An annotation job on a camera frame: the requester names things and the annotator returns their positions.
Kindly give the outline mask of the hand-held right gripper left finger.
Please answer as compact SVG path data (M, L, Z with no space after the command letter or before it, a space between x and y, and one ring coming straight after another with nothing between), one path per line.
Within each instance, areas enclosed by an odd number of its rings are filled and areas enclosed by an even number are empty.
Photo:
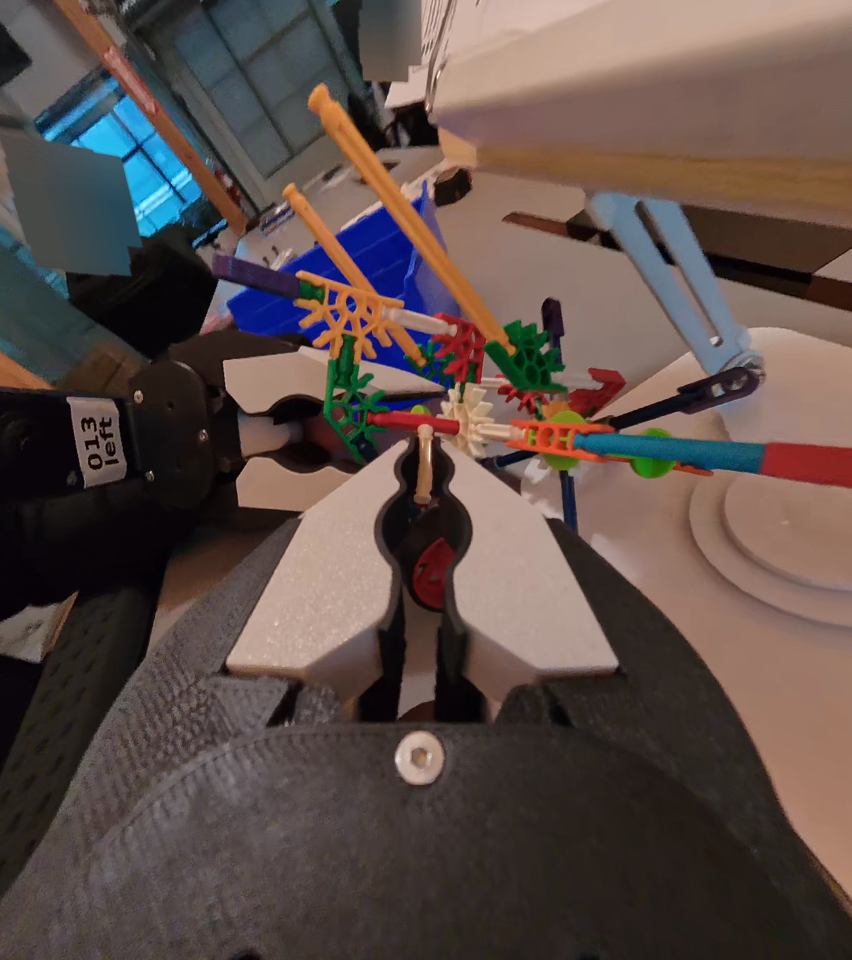
M397 442L306 510L227 654L227 673L333 690L358 701L385 676L384 643L407 643L399 667L398 716L427 702L427 620L404 611L404 589L384 541L386 509L404 506L402 463L415 445Z

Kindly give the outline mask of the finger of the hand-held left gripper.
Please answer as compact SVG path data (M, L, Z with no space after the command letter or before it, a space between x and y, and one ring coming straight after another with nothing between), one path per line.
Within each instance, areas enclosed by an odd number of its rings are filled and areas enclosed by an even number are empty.
M302 513L364 467L321 415L278 422L238 417L244 467L237 479L241 508Z
M250 416L272 416L281 404L294 400L323 402L327 371L328 354L311 346L223 362L225 390ZM408 369L361 361L359 375L372 377L361 390L382 390L386 402L431 400L444 395L439 384Z

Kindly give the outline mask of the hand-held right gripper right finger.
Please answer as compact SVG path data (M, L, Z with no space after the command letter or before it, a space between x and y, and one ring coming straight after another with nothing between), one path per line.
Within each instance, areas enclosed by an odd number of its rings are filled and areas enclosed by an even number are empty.
M515 688L614 674L617 655L540 510L449 442L436 445L433 481L454 549L436 720L481 722Z

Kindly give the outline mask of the colourful construction toy model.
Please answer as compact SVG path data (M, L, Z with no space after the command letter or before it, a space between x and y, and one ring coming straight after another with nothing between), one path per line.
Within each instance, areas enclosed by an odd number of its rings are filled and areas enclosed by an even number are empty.
M407 356L415 372L422 373L431 363L439 362L446 378L464 383L470 375L480 374L483 358L488 357L504 375L505 385L520 394L564 394L566 387L554 378L563 364L558 347L548 345L550 336L532 323L516 320L501 325L495 319L323 83L312 90L309 109L354 163L414 252L459 305L464 318L443 319L409 311L402 300L378 292L294 184L288 185L284 197L345 281L307 270L266 270L242 259L219 257L216 270L223 278L289 302L299 313L299 328L310 333L316 348L327 351L334 366L341 355L345 361L358 364L360 360L376 359L376 349L396 347ZM726 442L723 446L724 453L681 454L678 440L646 438L618 442L612 452L640 450L645 459L657 453L692 473L703 474L712 467L852 490L852 448L784 442L752 446Z

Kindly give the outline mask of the person's left forearm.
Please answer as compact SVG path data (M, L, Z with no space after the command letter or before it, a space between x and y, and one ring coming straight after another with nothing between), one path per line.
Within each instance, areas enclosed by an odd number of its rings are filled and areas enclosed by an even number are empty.
M0 621L155 570L199 520L144 481L0 504Z

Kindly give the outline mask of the blue plastic bin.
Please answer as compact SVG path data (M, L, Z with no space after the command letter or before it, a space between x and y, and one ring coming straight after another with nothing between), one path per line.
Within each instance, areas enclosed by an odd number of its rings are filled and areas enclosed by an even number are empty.
M420 181L415 186L409 185L412 187L410 202L445 249L445 240L436 219L432 186L427 183ZM378 293L402 300L407 309L418 313L460 316L460 307L452 294L381 204L341 230L337 238ZM313 246L283 268L284 272L299 270L344 282L341 271L319 246ZM322 324L300 327L307 311L295 307L290 300L255 289L240 289L227 300L227 305L236 326L249 333L264 336L302 333L313 341L325 329ZM380 347L375 340L372 343L378 363L408 368L405 355L395 342L387 348Z

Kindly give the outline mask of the person's black upper body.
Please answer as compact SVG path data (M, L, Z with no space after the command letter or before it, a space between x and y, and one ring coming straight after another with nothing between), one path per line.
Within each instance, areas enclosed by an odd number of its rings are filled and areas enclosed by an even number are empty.
M217 280L192 246L194 229L173 223L130 251L130 275L67 272L70 302L155 360L197 335Z

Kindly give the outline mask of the wooden beam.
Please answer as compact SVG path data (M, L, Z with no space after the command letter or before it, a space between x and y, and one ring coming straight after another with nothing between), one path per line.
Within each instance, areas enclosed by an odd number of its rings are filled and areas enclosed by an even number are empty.
M53 4L59 8L102 66L149 118L168 147L190 171L203 195L241 239L247 232L248 218L241 206L229 196L214 170L195 150L190 139L168 113L146 79L129 60L125 53L128 37L119 25L119 12L116 10L113 18L115 27L107 28L103 16L99 14L100 10L104 9L101 2L54 1Z

